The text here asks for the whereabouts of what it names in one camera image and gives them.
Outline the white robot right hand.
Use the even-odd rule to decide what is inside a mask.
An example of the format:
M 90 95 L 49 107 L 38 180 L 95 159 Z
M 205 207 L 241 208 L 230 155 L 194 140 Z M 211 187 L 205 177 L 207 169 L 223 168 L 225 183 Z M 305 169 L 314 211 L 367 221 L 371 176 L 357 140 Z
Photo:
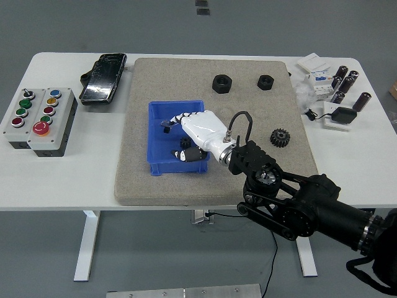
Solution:
M 227 165 L 236 141 L 231 138 L 231 130 L 210 110 L 184 112 L 161 125 L 172 127 L 180 124 L 183 131 L 203 151 L 210 152 L 219 164 Z

